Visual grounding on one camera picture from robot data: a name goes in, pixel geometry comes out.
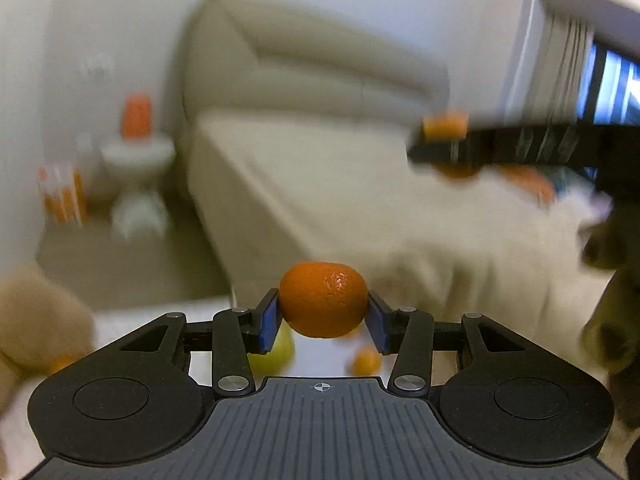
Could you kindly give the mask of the black gloved right hand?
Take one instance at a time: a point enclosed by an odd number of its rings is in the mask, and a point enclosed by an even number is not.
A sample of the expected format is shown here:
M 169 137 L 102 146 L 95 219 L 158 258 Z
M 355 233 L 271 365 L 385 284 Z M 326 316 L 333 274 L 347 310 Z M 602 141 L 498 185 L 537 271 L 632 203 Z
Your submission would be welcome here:
M 616 415 L 639 427 L 639 207 L 616 203 L 604 221 L 582 226 L 582 263 L 611 279 L 582 329 L 585 352 L 608 374 Z

